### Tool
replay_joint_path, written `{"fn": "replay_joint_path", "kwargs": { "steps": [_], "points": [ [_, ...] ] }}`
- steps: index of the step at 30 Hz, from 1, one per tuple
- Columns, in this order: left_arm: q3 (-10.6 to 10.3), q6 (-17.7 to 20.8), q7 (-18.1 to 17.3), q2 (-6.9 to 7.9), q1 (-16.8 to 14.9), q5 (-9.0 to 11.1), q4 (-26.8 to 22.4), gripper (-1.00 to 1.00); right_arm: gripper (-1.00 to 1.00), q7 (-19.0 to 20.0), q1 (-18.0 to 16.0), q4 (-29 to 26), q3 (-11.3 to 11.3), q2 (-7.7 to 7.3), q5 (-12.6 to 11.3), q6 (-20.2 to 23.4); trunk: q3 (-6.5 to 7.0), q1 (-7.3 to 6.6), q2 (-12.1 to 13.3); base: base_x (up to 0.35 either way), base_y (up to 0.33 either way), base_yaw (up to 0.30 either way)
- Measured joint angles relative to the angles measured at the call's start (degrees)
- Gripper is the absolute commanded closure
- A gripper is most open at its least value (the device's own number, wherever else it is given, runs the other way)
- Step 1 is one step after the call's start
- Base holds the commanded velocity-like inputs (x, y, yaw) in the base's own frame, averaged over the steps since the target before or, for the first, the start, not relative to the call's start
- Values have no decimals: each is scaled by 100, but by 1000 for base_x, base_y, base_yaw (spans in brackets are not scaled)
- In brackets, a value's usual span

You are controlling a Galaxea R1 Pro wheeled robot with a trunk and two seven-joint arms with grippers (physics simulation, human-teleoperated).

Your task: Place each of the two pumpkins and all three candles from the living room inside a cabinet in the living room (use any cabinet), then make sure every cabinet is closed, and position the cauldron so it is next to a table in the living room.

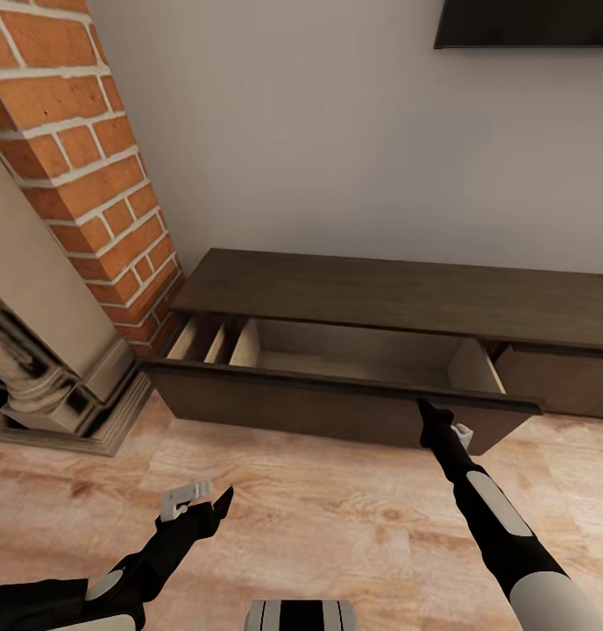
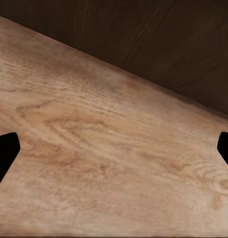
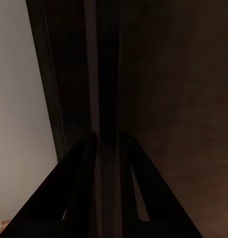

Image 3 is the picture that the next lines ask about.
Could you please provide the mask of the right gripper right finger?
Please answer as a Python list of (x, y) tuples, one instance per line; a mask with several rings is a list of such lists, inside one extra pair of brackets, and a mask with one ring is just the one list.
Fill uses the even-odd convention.
[[(138, 140), (119, 133), (123, 238), (203, 238)], [(133, 167), (150, 221), (138, 217)]]

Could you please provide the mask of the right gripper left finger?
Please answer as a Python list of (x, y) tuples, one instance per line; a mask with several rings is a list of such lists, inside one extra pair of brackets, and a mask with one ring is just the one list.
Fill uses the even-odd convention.
[(96, 132), (82, 136), (0, 238), (88, 238), (96, 153)]

